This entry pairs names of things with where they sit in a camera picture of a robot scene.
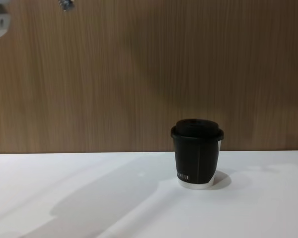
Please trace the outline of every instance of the black lid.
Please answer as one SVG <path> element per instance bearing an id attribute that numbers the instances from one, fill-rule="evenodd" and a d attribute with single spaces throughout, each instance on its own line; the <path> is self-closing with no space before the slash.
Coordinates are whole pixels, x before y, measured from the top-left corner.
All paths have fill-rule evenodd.
<path id="1" fill-rule="evenodd" d="M 177 122 L 171 130 L 171 136 L 182 139 L 198 139 L 203 141 L 220 141 L 224 137 L 224 132 L 219 129 L 219 125 L 211 120 L 204 119 L 184 119 Z"/>

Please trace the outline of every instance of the black paper cup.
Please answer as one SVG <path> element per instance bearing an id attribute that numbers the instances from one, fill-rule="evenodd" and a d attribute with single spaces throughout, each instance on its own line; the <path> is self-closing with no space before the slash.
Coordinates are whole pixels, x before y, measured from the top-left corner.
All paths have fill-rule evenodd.
<path id="1" fill-rule="evenodd" d="M 210 120 L 185 119 L 171 129 L 179 183 L 190 189 L 213 185 L 224 132 Z"/>

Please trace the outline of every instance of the wood grain panel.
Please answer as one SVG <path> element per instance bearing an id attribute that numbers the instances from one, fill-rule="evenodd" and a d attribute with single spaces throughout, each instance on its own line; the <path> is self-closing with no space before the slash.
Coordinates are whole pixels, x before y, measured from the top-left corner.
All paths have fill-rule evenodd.
<path id="1" fill-rule="evenodd" d="M 224 150 L 298 149 L 298 0 L 12 1 L 0 153 L 172 150 L 207 118 Z"/>

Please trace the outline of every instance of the white tabletop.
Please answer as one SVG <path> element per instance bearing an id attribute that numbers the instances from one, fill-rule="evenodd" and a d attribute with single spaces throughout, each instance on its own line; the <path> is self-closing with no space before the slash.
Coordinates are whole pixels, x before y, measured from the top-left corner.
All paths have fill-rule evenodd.
<path id="1" fill-rule="evenodd" d="M 298 151 L 220 152 L 189 190 L 174 154 L 0 155 L 0 238 L 298 238 Z"/>

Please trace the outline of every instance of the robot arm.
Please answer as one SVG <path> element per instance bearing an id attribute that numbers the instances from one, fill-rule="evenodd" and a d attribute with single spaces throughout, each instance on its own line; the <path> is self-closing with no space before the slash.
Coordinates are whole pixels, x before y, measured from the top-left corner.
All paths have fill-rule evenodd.
<path id="1" fill-rule="evenodd" d="M 3 6 L 3 4 L 6 4 L 9 1 L 10 0 L 0 0 L 0 37 L 3 36 L 9 29 L 11 17 Z M 58 2 L 64 11 L 74 8 L 74 0 L 58 0 Z"/>

